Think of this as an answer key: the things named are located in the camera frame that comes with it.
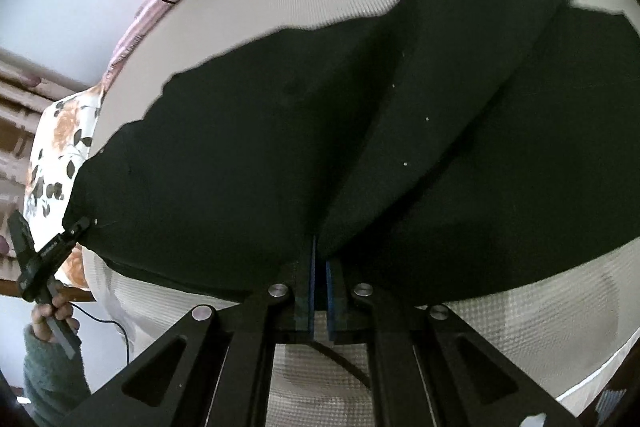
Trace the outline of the person's left hand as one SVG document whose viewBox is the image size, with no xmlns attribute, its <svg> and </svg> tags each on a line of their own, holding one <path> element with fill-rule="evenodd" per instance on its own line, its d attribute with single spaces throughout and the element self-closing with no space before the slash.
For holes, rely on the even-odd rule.
<svg viewBox="0 0 640 427">
<path fill-rule="evenodd" d="M 74 333 L 79 331 L 79 322 L 74 317 L 70 298 L 65 286 L 55 282 L 55 291 L 50 303 L 36 303 L 32 308 L 32 333 L 44 343 L 55 343 L 56 339 L 48 323 L 49 319 L 65 322 Z"/>
</svg>

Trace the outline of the grey-green sleeve forearm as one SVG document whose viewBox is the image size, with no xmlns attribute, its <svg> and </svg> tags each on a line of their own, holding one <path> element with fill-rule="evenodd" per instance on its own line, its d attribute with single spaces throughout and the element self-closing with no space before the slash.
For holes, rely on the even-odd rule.
<svg viewBox="0 0 640 427">
<path fill-rule="evenodd" d="M 84 360 L 81 355 L 70 359 L 58 343 L 38 339 L 32 325 L 24 328 L 24 343 L 24 389 L 32 403 L 30 417 L 38 426 L 61 426 L 92 395 Z"/>
</svg>

